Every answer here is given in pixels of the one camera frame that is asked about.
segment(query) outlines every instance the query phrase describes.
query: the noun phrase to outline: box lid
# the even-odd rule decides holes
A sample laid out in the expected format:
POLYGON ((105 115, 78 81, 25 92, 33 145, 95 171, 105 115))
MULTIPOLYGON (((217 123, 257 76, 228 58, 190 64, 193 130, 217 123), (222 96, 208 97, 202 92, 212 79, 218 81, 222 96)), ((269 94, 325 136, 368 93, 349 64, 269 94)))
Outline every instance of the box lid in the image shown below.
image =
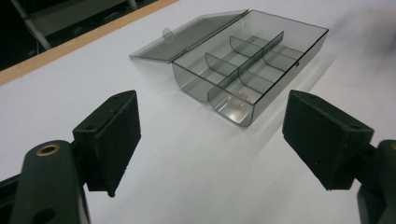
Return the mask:
POLYGON ((209 14, 178 27, 174 32, 164 29, 163 37, 131 54, 130 57, 170 63, 238 21, 246 13, 248 10, 209 14))

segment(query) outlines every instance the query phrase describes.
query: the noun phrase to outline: transparent plastic box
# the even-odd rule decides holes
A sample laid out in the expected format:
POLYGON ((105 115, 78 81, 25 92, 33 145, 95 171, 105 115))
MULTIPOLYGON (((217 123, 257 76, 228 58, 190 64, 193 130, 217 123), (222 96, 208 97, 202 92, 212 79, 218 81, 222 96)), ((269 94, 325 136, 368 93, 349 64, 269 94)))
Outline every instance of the transparent plastic box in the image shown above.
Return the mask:
POLYGON ((249 126, 320 51, 328 29, 241 10, 206 15, 131 54, 172 63, 178 86, 249 126))

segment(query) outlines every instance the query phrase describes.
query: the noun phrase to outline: gray translucent container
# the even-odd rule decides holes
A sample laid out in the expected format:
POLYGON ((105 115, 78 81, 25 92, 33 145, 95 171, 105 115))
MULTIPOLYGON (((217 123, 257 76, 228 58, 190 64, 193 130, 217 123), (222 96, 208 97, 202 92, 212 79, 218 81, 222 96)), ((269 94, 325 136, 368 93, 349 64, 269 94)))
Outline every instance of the gray translucent container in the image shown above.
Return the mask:
POLYGON ((320 51, 328 29, 260 11, 200 17, 131 55, 172 63, 178 86, 250 125, 320 51))

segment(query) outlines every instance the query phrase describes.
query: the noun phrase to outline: white table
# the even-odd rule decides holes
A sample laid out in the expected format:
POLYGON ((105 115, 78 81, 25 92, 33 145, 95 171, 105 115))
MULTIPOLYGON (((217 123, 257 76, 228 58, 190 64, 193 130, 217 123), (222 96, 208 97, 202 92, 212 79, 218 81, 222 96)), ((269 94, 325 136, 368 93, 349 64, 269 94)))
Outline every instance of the white table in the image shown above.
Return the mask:
POLYGON ((326 191, 284 141, 286 94, 244 129, 185 94, 170 65, 128 58, 165 27, 245 8, 330 28, 302 72, 312 81, 296 88, 374 128, 374 146, 396 138, 396 2, 180 0, 0 87, 0 179, 29 149, 73 141, 110 95, 136 90, 142 139, 115 199, 87 193, 92 223, 360 223, 360 184, 326 191))

